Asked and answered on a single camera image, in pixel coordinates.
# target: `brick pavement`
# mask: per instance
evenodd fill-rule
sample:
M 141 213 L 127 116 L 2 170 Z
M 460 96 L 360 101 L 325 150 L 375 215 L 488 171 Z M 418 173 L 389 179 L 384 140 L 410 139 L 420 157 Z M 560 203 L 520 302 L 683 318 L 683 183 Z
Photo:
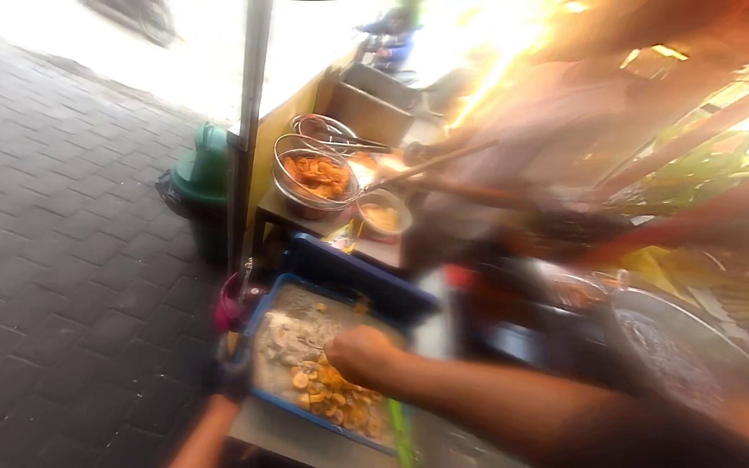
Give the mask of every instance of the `brick pavement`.
M 200 121 L 0 42 L 0 466 L 152 466 L 191 417 L 221 271 L 153 184 Z

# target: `blue tray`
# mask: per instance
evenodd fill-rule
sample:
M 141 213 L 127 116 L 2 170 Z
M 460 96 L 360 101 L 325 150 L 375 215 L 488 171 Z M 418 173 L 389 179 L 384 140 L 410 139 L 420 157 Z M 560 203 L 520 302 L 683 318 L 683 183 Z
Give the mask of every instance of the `blue tray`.
M 285 255 L 281 275 L 270 293 L 256 307 L 244 329 L 245 335 L 255 335 L 279 289 L 288 283 L 351 306 L 360 296 L 366 296 L 370 301 L 369 315 L 403 335 L 411 325 L 438 308 L 434 296 L 306 234 L 297 235 Z M 254 387 L 251 393 L 352 441 L 391 456 L 396 455 L 394 449 L 335 426 L 266 390 Z

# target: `wooden handle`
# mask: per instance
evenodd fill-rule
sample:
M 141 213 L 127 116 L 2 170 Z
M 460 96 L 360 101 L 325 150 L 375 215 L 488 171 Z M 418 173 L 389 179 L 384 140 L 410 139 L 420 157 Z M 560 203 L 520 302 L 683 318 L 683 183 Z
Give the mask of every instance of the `wooden handle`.
M 387 177 L 385 180 L 380 181 L 374 185 L 367 186 L 363 189 L 363 193 L 370 192 L 374 190 L 375 188 L 380 188 L 381 186 L 390 184 L 392 182 L 398 182 L 398 181 L 408 179 L 411 176 L 427 171 L 427 169 L 429 169 L 430 167 L 436 166 L 441 163 L 445 163 L 446 161 L 452 161 L 453 159 L 457 159 L 461 156 L 466 156 L 468 154 L 473 154 L 475 152 L 485 150 L 497 144 L 498 144 L 498 139 L 490 140 L 489 142 L 479 143 L 474 146 L 468 146 L 466 148 L 452 152 L 450 154 L 438 156 L 435 159 L 432 159 L 431 161 L 426 161 L 422 164 L 418 164 L 417 166 L 410 167 L 409 169 L 401 172 L 400 174 L 392 175 L 391 177 Z

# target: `food container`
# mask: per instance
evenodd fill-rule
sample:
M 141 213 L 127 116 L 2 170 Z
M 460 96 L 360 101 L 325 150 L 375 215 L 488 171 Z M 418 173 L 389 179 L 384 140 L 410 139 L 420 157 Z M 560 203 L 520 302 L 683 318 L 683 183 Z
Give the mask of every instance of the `food container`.
M 435 298 L 430 294 L 306 234 L 299 234 L 294 238 L 286 250 L 279 270 L 282 274 L 271 292 L 257 306 L 244 330 L 245 335 L 256 335 L 265 314 L 272 309 L 279 290 L 291 284 L 305 287 L 329 300 L 348 304 L 356 303 L 364 297 L 369 306 L 369 315 L 389 324 L 402 335 L 407 334 L 426 315 L 438 309 Z M 280 396 L 257 387 L 254 387 L 251 393 L 327 431 L 394 455 L 393 448 L 335 426 L 321 416 L 314 416 Z
M 286 157 L 324 156 L 335 165 L 348 170 L 348 183 L 344 195 L 338 200 L 329 200 L 309 192 L 288 174 L 284 166 Z M 324 218 L 332 211 L 347 208 L 359 193 L 359 183 L 345 158 L 315 138 L 305 135 L 280 136 L 274 144 L 273 176 L 276 187 L 288 199 L 288 206 L 298 216 L 306 219 Z
M 398 213 L 398 226 L 396 229 L 385 229 L 380 227 L 374 219 L 370 218 L 363 212 L 363 205 L 374 203 L 384 208 L 393 208 Z M 385 191 L 382 188 L 364 193 L 357 199 L 357 208 L 360 216 L 363 217 L 363 228 L 375 237 L 395 237 L 401 235 L 412 225 L 412 214 L 409 208 L 394 194 Z

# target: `green trash bin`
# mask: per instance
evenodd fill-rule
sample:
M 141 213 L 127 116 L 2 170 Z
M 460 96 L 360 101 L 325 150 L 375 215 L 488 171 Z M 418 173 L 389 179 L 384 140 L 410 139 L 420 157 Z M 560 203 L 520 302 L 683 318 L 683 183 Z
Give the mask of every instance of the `green trash bin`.
M 227 261 L 227 133 L 205 122 L 195 131 L 195 151 L 172 167 L 172 187 L 182 201 L 201 258 Z

